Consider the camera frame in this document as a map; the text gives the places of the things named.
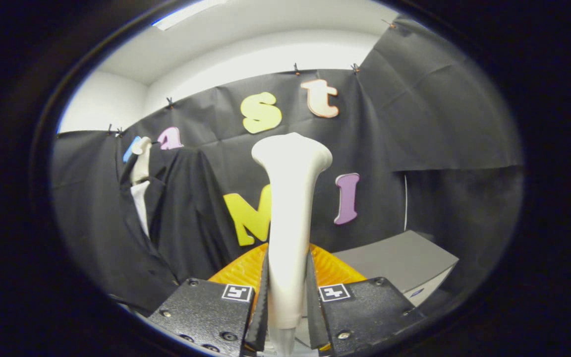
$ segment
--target yellow letter m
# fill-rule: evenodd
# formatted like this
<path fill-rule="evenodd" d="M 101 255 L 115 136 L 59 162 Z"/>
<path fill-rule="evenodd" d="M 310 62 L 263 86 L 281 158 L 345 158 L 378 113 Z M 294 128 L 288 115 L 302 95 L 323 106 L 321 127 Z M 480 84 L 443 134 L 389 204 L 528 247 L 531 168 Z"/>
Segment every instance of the yellow letter m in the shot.
<path fill-rule="evenodd" d="M 259 208 L 255 210 L 237 193 L 225 194 L 224 201 L 228 206 L 240 246 L 254 244 L 254 238 L 249 236 L 246 229 L 260 241 L 267 241 L 272 213 L 272 192 L 270 185 L 261 190 Z"/>

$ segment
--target orange object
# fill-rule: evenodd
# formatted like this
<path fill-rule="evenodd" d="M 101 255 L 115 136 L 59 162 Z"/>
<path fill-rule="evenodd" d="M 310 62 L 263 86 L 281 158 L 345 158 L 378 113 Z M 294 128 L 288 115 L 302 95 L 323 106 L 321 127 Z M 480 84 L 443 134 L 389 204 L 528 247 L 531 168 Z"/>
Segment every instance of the orange object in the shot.
<path fill-rule="evenodd" d="M 267 249 L 268 243 L 248 251 L 211 276 L 209 282 L 253 287 L 255 296 L 254 301 L 252 301 L 252 307 L 254 307 L 261 282 L 263 258 Z M 366 280 L 362 274 L 333 256 L 329 251 L 314 244 L 310 244 L 310 249 L 312 260 L 314 261 L 314 270 L 317 275 L 317 286 L 349 284 Z"/>

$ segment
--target white cable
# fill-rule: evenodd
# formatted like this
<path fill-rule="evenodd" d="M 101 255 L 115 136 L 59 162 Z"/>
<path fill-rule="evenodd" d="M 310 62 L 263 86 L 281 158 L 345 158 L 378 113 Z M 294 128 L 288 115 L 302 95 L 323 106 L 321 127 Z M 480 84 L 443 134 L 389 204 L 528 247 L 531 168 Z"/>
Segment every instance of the white cable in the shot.
<path fill-rule="evenodd" d="M 408 207 L 408 189 L 406 188 L 406 175 L 405 175 L 405 231 L 406 231 L 406 208 Z"/>

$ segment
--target black metal plate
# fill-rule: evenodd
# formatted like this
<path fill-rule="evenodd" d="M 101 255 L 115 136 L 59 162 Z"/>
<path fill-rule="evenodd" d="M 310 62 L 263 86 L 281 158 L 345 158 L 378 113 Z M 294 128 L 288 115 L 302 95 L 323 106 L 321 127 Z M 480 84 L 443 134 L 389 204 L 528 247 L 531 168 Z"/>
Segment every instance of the black metal plate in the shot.
<path fill-rule="evenodd" d="M 239 357 L 253 298 L 252 287 L 188 279 L 149 320 L 200 346 Z"/>
<path fill-rule="evenodd" d="M 345 284 L 344 289 L 349 297 L 344 290 L 340 294 L 342 287 L 338 286 L 324 292 L 320 299 L 334 356 L 361 356 L 379 351 L 424 319 L 422 312 L 385 278 Z"/>

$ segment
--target white ceiling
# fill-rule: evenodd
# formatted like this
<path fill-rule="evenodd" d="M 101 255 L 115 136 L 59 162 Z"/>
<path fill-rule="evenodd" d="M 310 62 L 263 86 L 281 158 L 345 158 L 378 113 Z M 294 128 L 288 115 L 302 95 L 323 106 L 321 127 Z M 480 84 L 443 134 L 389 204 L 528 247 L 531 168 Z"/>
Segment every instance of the white ceiling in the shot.
<path fill-rule="evenodd" d="M 197 56 L 273 32 L 329 29 L 380 36 L 397 12 L 373 0 L 229 0 L 161 31 L 149 27 L 98 70 L 149 85 Z"/>

